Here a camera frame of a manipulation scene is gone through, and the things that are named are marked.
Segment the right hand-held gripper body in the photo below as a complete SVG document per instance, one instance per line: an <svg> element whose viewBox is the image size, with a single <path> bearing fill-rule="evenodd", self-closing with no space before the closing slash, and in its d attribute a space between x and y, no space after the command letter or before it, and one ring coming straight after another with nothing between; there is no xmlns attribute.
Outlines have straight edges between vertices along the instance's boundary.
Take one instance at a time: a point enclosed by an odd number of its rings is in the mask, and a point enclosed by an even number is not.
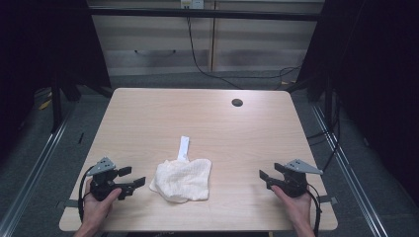
<svg viewBox="0 0 419 237"><path fill-rule="evenodd" d="M286 174L281 173L284 176L282 180L273 178L275 180L273 186L281 188L290 198L298 198L306 193L308 186L306 179L307 174L323 174L322 170L311 166L300 159L294 159L283 166L289 171Z"/></svg>

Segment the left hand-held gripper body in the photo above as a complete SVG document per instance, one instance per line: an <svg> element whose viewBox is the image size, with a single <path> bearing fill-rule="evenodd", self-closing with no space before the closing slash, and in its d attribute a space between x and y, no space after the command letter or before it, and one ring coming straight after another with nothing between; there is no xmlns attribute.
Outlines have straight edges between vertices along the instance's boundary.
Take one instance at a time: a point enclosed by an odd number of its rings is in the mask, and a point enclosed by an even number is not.
<svg viewBox="0 0 419 237"><path fill-rule="evenodd" d="M92 178L90 193L96 200L104 200L115 189L122 190L118 200L127 197L125 194L127 184L116 184L114 182L114 179L118 177L118 170L110 158L104 157L87 172L87 176Z"/></svg>

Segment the white towel with strap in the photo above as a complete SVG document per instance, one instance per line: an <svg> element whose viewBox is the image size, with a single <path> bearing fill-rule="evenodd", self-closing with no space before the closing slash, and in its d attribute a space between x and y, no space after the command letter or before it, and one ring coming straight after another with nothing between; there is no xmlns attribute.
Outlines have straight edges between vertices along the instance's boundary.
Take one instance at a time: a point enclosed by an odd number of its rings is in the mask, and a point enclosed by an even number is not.
<svg viewBox="0 0 419 237"><path fill-rule="evenodd" d="M212 162L207 158L190 160L190 138L182 136L176 160L165 160L156 168L149 188L175 203L207 200L210 196Z"/></svg>

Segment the person's right hand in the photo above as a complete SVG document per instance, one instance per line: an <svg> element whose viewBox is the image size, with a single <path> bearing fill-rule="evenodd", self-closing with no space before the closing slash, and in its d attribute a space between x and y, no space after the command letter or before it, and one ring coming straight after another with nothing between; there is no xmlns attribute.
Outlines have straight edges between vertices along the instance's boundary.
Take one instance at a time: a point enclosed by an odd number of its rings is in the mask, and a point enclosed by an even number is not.
<svg viewBox="0 0 419 237"><path fill-rule="evenodd" d="M278 186L272 186L275 195L282 201L295 230L311 229L310 208L311 197L304 194L300 197L289 197Z"/></svg>

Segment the person's left hand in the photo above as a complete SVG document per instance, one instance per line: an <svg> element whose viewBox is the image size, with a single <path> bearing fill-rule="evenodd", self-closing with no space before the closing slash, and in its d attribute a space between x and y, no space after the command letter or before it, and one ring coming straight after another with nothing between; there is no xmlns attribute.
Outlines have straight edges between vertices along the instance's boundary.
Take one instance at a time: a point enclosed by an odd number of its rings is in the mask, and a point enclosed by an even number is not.
<svg viewBox="0 0 419 237"><path fill-rule="evenodd" d="M105 218L112 209L113 202L118 198L122 190L112 190L104 200L96 200L90 194L91 182L92 179L86 182L86 194L83 196L84 215L82 226L90 231L96 232L105 221Z"/></svg>

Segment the black metal stand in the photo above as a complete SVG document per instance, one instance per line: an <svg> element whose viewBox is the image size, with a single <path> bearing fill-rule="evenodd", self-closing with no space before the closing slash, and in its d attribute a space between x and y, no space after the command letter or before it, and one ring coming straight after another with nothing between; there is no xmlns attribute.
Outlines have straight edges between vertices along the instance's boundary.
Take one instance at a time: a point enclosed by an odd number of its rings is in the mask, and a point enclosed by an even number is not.
<svg viewBox="0 0 419 237"><path fill-rule="evenodd" d="M62 109L61 109L61 92L59 81L56 76L52 78L51 81L51 101L52 101L52 111L53 111L53 125L51 132L55 133L59 126L62 123Z"/></svg>
<svg viewBox="0 0 419 237"><path fill-rule="evenodd" d="M324 113L325 113L325 122L328 129L331 129L333 127L332 125L332 99L333 99L332 80L330 79L330 77L327 77L326 87L325 87Z"/></svg>

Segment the black curtain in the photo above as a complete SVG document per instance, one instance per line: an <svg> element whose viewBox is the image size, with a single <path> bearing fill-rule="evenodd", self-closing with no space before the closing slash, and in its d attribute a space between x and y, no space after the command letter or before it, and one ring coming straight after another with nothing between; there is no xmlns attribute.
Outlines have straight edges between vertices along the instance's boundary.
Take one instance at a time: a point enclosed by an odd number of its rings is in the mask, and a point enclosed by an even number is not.
<svg viewBox="0 0 419 237"><path fill-rule="evenodd" d="M297 81L331 87L419 206L419 0L324 0Z"/></svg>
<svg viewBox="0 0 419 237"><path fill-rule="evenodd" d="M87 9L87 0L0 0L0 163L15 146L37 90L57 86L76 100L79 84L111 86Z"/></svg>

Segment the black horizontal bar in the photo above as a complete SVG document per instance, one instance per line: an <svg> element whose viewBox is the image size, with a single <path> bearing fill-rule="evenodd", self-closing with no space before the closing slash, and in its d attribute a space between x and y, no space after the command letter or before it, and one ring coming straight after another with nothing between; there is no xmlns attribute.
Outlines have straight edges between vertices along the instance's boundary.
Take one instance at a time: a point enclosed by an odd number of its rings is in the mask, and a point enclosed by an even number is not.
<svg viewBox="0 0 419 237"><path fill-rule="evenodd" d="M144 9L144 8L111 8L93 7L88 9L91 15L104 16L140 16L140 17L184 17L212 19L245 19L245 20L278 20L316 22L322 19L320 14L194 10L194 9Z"/></svg>

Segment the metal floor rail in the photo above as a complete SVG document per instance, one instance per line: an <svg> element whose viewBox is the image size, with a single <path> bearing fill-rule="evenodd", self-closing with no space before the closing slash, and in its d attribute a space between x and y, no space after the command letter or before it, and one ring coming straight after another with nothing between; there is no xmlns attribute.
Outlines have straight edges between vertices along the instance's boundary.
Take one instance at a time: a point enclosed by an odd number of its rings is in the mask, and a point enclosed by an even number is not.
<svg viewBox="0 0 419 237"><path fill-rule="evenodd" d="M346 153L339 145L337 136L332 132L331 129L327 128L324 112L320 109L318 105L312 105L311 107L316 117L316 120L326 137L327 143L335 156L335 160L337 161L337 164L339 165L343 173L343 176L346 182L348 183L348 186L373 235L375 237L390 237L387 231L385 230L385 227L379 215L377 214L375 207L373 206L371 200L367 196L354 170L352 169L351 164L346 156Z"/></svg>
<svg viewBox="0 0 419 237"><path fill-rule="evenodd" d="M73 112L74 108L70 108L56 130L49 136L34 168L0 222L0 237L12 237Z"/></svg>

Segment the white wall socket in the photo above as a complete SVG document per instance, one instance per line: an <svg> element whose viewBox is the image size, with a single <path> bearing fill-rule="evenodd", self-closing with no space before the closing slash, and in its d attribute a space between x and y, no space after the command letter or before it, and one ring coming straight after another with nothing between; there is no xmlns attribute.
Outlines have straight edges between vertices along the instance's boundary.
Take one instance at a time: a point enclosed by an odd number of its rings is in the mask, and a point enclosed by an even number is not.
<svg viewBox="0 0 419 237"><path fill-rule="evenodd" d="M205 8L204 0L180 0L182 9L203 10Z"/></svg>

